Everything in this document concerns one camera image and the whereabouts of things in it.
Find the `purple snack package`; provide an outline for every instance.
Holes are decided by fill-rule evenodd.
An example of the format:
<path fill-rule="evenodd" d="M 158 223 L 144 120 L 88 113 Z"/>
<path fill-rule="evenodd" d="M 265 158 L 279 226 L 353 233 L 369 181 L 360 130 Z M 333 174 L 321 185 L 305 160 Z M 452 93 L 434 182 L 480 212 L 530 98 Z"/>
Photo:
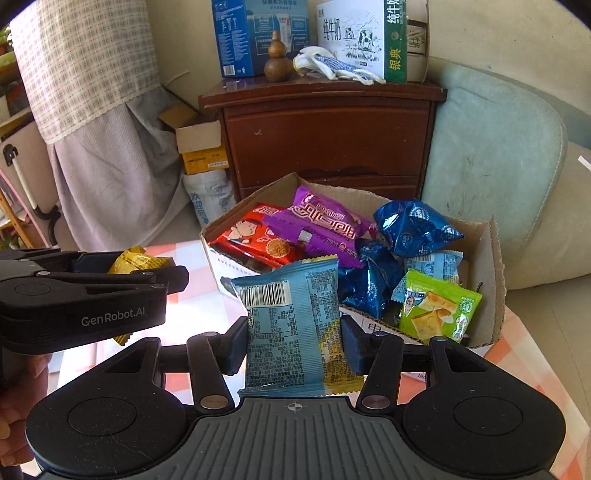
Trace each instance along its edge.
<path fill-rule="evenodd" d="M 341 267 L 365 266 L 355 241 L 368 230 L 370 221 L 307 187 L 297 189 L 291 207 L 265 215 L 263 221 L 276 236 L 301 245 L 309 255 L 337 254 Z"/>

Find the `drawer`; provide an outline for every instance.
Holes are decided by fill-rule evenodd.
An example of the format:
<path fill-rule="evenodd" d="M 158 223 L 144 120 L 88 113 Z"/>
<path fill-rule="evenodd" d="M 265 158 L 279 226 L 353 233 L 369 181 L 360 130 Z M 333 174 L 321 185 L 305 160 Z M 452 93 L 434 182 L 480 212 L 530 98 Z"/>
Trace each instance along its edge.
<path fill-rule="evenodd" d="M 306 179 L 313 183 L 347 187 L 350 189 L 367 190 L 381 197 L 391 200 L 413 200 L 417 197 L 418 177 L 322 177 Z M 241 198 L 244 199 L 255 193 L 260 187 L 240 188 Z"/>
<path fill-rule="evenodd" d="M 269 105 L 269 111 L 258 104 L 258 112 L 227 115 L 238 184 L 260 187 L 292 171 L 304 178 L 420 175 L 429 102 L 339 100 L 283 110 Z"/>

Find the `cardboard box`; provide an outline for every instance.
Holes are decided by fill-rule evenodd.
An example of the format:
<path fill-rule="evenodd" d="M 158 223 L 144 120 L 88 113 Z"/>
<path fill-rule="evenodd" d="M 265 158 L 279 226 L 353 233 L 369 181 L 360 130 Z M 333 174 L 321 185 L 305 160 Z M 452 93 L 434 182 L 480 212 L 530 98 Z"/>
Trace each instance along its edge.
<path fill-rule="evenodd" d="M 371 218 L 380 206 L 389 202 L 386 198 L 363 190 L 309 183 L 295 173 L 257 190 L 238 203 L 230 212 L 208 225 L 201 233 L 203 246 L 220 291 L 233 294 L 229 285 L 230 278 L 256 275 L 257 272 L 246 268 L 240 261 L 215 251 L 207 243 L 241 220 L 244 214 L 254 208 L 258 202 L 289 207 L 299 185 L 307 185 L 313 191 L 341 202 L 366 218 Z M 463 263 L 463 269 L 465 270 L 460 271 L 460 276 L 467 277 L 465 281 L 467 288 L 482 293 L 482 301 L 468 326 L 467 346 L 483 355 L 488 347 L 499 339 L 505 314 L 505 279 L 496 222 L 494 219 L 486 223 L 465 223 L 453 219 L 450 219 L 450 222 L 465 235 L 463 239 L 453 242 L 448 247 L 464 253 L 466 262 Z M 386 330 L 401 336 L 407 343 L 418 343 L 393 327 L 394 311 L 392 309 L 387 312 L 383 320 L 373 319 L 344 306 L 341 307 L 341 311 L 351 314 L 367 332 Z"/>
<path fill-rule="evenodd" d="M 289 59 L 310 44 L 306 0 L 213 0 L 212 7 L 224 77 L 262 75 L 274 30 Z"/>
<path fill-rule="evenodd" d="M 427 0 L 332 0 L 316 6 L 316 27 L 318 45 L 341 61 L 389 82 L 427 77 Z"/>
<path fill-rule="evenodd" d="M 169 108 L 158 118 L 174 128 L 187 175 L 229 168 L 219 121 L 204 121 L 198 112 L 184 103 Z"/>

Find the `white plastic bag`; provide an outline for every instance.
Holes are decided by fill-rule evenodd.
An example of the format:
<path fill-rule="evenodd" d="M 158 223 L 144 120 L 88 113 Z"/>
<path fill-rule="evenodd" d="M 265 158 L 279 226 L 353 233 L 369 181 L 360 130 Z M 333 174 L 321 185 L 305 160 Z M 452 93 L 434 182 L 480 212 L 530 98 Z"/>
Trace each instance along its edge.
<path fill-rule="evenodd" d="M 183 175 L 183 184 L 191 197 L 201 228 L 236 205 L 232 182 L 228 180 L 226 170 Z"/>

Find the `dark wood dresser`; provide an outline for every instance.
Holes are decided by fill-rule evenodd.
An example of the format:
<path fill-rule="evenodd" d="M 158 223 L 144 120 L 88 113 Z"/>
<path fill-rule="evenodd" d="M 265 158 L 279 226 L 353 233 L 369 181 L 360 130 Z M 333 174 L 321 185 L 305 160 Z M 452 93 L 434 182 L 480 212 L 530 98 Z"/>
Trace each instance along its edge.
<path fill-rule="evenodd" d="M 236 194 L 292 171 L 390 199 L 421 196 L 437 102 L 432 83 L 365 86 L 309 76 L 286 83 L 225 79 L 200 97 L 216 109 Z"/>

